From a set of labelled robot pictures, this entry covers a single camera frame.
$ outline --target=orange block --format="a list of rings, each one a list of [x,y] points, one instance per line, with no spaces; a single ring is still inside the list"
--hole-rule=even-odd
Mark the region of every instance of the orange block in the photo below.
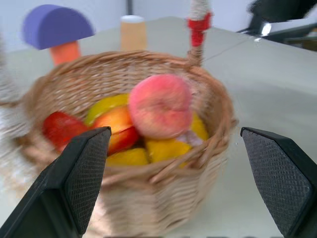
[[[77,41],[54,46],[50,51],[55,65],[71,62],[81,56]]]

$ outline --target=peach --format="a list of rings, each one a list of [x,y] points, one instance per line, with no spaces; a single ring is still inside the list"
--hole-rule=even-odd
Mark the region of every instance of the peach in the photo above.
[[[111,126],[112,134],[116,134],[133,126],[127,106],[119,106],[97,117],[93,128]]]
[[[138,139],[139,134],[135,127],[130,127],[117,134],[112,134],[109,141],[108,155],[129,149]]]
[[[139,139],[127,106],[116,107],[102,114],[96,118],[92,128],[103,126],[111,127],[108,155],[132,147]]]
[[[130,116],[141,135],[152,139],[174,138],[191,126],[191,101],[191,91],[182,77],[153,75],[131,91]]]

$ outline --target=cardboard tube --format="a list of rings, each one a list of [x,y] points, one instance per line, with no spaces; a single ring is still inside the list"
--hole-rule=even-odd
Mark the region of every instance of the cardboard tube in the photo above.
[[[121,50],[135,51],[147,48],[147,34],[144,18],[127,15],[121,17]]]

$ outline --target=purple semicircle toy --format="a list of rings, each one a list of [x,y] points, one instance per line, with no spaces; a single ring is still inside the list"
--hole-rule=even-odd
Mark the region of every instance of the purple semicircle toy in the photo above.
[[[81,13],[67,7],[45,4],[25,18],[23,38],[38,50],[93,36],[94,30]]]

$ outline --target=white wall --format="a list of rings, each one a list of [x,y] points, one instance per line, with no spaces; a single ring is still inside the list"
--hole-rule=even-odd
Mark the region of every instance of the white wall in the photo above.
[[[252,15],[247,9],[254,0],[210,0],[214,13],[212,25],[229,31],[248,27]],[[30,47],[22,41],[21,27],[25,15],[41,4],[57,4],[73,7],[92,22],[96,31],[117,27],[120,17],[126,14],[125,0],[0,0],[0,30],[6,51]],[[188,16],[190,0],[134,0],[134,13],[154,20],[166,16]],[[307,18],[287,23],[275,23],[272,31],[316,23],[317,8]]]
[[[246,9],[253,0],[210,0],[214,13],[214,27],[229,31],[246,28],[251,14]],[[134,13],[146,20],[154,20],[165,16],[185,18],[190,9],[190,0],[134,0]]]
[[[125,0],[0,0],[0,29],[7,52],[27,47],[21,29],[25,15],[42,4],[56,4],[83,13],[97,31],[117,27],[126,14]]]

